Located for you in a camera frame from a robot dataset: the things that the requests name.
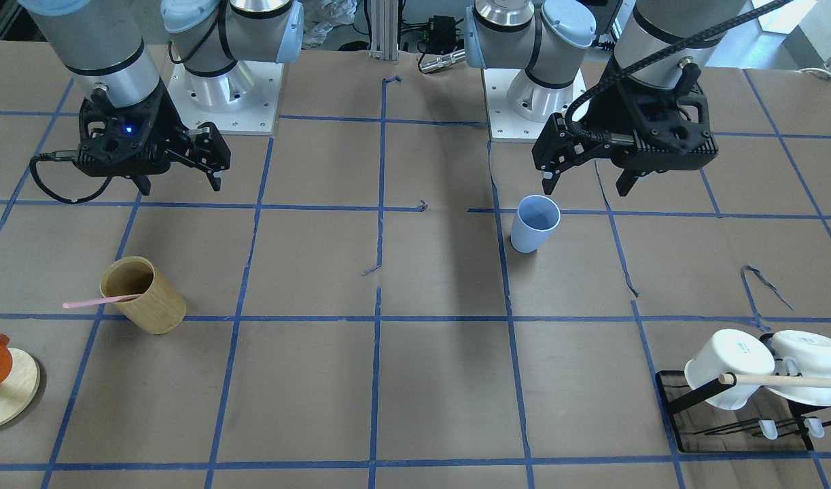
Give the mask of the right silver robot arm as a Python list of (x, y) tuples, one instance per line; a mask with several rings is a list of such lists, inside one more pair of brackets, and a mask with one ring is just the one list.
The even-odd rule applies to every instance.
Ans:
[[(173, 163), (200, 171), (213, 191), (231, 149), (213, 120), (189, 127), (146, 47), (127, 1), (20, 2), (84, 98), (73, 151), (33, 156), (37, 188), (65, 204), (98, 198), (113, 179), (146, 196)], [(300, 1), (162, 1), (168, 59), (185, 71), (201, 111), (225, 113), (259, 98), (248, 62), (291, 64), (304, 34)]]

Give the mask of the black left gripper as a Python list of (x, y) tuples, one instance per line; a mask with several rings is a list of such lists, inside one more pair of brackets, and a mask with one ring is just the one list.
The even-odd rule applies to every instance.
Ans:
[[(700, 76), (700, 68), (684, 68), (668, 89), (628, 77), (595, 97), (596, 129), (633, 138), (633, 145), (614, 148), (609, 157), (623, 169), (615, 182), (619, 195), (629, 195), (642, 173), (698, 170), (717, 157)], [(552, 195), (562, 173), (596, 158), (602, 149), (602, 141), (573, 135), (561, 113), (549, 115), (532, 148), (543, 193)]]

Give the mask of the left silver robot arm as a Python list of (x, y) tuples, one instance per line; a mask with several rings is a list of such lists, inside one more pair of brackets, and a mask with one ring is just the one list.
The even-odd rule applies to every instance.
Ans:
[[(607, 158), (620, 168), (624, 197), (651, 173), (695, 171), (718, 146), (699, 79), (725, 32), (741, 21), (742, 1), (637, 1), (599, 78), (566, 109), (542, 116), (532, 149), (543, 190), (565, 171)], [(597, 37), (597, 21), (578, 1), (475, 1), (464, 16), (468, 65), (521, 69), (536, 87), (565, 90)]]

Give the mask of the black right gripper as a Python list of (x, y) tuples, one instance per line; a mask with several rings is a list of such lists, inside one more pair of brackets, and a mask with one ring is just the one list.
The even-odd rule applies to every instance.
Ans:
[(170, 169), (171, 161), (200, 170), (211, 189), (222, 189), (231, 149), (213, 122), (188, 129), (163, 81), (138, 103), (114, 107), (98, 84), (79, 113), (80, 142), (74, 166), (90, 177), (130, 177), (142, 196), (152, 190), (146, 175)]

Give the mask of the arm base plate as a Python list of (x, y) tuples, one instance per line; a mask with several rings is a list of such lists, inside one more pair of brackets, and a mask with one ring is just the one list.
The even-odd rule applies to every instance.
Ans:
[(570, 86), (539, 86), (522, 69), (484, 69), (484, 99), (494, 142), (534, 141), (549, 115), (564, 115), (586, 91), (581, 70)]
[(191, 129), (211, 122), (223, 135), (272, 135), (285, 67), (240, 61), (223, 75), (199, 77), (176, 66), (168, 93)]

